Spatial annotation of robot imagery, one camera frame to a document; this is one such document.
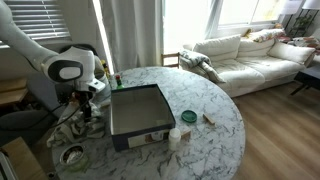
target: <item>round table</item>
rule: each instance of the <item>round table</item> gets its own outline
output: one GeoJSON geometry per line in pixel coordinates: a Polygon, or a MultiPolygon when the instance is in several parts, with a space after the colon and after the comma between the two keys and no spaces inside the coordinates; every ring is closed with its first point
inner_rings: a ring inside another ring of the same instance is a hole
{"type": "Polygon", "coordinates": [[[115,152],[108,126],[109,109],[104,109],[106,135],[83,143],[90,159],[85,172],[69,172],[59,163],[68,146],[52,149],[61,179],[231,179],[237,171],[245,147],[241,115],[217,85],[196,74],[172,68],[146,67],[119,73],[125,87],[158,84],[167,99],[176,127],[191,129],[191,138],[181,140],[177,151],[161,141],[115,152]],[[181,120],[184,110],[197,114],[195,123],[181,120]],[[215,120],[212,126],[202,115],[215,120]]]}

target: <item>window blind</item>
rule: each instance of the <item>window blind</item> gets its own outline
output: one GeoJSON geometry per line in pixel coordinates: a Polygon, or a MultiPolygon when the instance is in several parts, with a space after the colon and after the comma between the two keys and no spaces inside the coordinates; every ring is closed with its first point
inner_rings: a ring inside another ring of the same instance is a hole
{"type": "Polygon", "coordinates": [[[13,21],[33,40],[70,37],[56,0],[4,0],[13,21]]]}

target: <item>white sofa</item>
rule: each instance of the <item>white sofa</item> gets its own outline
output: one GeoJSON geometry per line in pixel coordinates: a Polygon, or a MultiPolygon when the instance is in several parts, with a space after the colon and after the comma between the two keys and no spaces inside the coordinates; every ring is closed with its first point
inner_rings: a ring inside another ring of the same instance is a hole
{"type": "Polygon", "coordinates": [[[185,45],[180,66],[222,88],[230,97],[290,82],[306,68],[314,49],[271,39],[256,43],[240,35],[185,45]]]}

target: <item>wooden floor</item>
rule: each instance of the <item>wooden floor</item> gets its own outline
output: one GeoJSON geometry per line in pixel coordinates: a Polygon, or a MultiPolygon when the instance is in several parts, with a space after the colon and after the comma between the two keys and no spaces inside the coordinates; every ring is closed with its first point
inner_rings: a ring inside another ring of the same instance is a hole
{"type": "Polygon", "coordinates": [[[246,147],[233,179],[320,179],[320,91],[289,84],[233,98],[246,147]]]}

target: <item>marble table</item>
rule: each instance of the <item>marble table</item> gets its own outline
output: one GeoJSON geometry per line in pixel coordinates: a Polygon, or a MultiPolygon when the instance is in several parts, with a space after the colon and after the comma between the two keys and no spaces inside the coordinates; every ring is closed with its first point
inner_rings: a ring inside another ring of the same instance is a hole
{"type": "MultiPolygon", "coordinates": [[[[119,73],[125,87],[157,83],[166,97],[177,128],[192,130],[177,151],[168,150],[168,141],[115,152],[108,118],[106,135],[89,139],[86,146],[91,165],[85,172],[66,171],[59,156],[67,145],[53,148],[53,161],[61,179],[231,179],[245,148],[242,117],[229,96],[212,82],[193,73],[163,67],[130,69],[119,73]],[[181,120],[184,110],[193,110],[198,119],[181,120]],[[206,122],[208,113],[216,126],[206,122]]],[[[103,110],[108,117],[108,109],[103,110]]]]}

